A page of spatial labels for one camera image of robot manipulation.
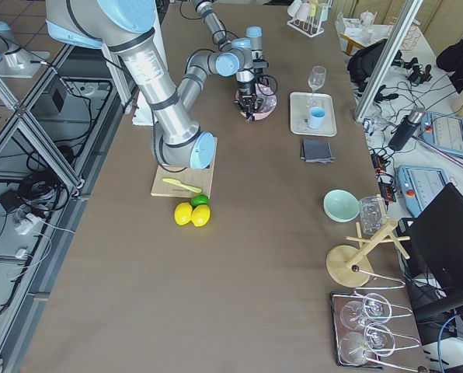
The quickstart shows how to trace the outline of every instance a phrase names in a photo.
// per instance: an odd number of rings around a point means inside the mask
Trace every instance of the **wooden base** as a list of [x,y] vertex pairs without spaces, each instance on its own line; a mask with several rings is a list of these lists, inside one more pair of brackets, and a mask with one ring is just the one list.
[[[370,279],[369,275],[362,274],[361,272],[353,272],[346,266],[349,259],[354,257],[358,251],[353,246],[340,245],[331,249],[326,256],[326,268],[332,279],[348,288],[363,286]],[[373,273],[373,268],[371,268],[371,264],[366,256],[363,256],[357,265],[360,269]]]

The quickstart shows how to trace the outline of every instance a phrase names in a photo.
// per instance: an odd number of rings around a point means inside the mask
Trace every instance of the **bowl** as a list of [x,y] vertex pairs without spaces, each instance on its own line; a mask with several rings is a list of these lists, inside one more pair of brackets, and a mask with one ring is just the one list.
[[323,208],[330,219],[339,223],[351,221],[359,214],[356,197],[341,189],[331,190],[325,195]]

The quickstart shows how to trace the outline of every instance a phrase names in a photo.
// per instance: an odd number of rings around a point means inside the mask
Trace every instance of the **folded cloth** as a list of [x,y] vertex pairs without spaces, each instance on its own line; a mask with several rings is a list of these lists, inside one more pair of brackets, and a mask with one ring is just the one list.
[[335,159],[332,156],[330,143],[320,140],[304,139],[301,146],[301,159],[306,162],[331,163]]

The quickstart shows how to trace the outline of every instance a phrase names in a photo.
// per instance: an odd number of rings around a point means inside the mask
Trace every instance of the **black monitor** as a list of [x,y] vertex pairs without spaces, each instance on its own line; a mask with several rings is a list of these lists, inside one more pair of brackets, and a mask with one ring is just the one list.
[[[447,184],[409,227],[413,248],[444,289],[446,298],[428,305],[426,315],[457,309],[463,320],[463,196]],[[416,310],[416,315],[423,315]]]

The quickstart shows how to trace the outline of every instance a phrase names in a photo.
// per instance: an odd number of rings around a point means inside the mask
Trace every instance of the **black cylinder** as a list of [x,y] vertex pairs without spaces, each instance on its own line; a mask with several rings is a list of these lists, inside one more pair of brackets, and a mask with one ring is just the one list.
[[411,113],[406,115],[397,127],[394,136],[390,139],[388,147],[394,152],[398,152],[404,148],[406,142],[408,142],[416,128],[421,124],[423,115],[425,115],[425,109],[422,107],[415,107]]

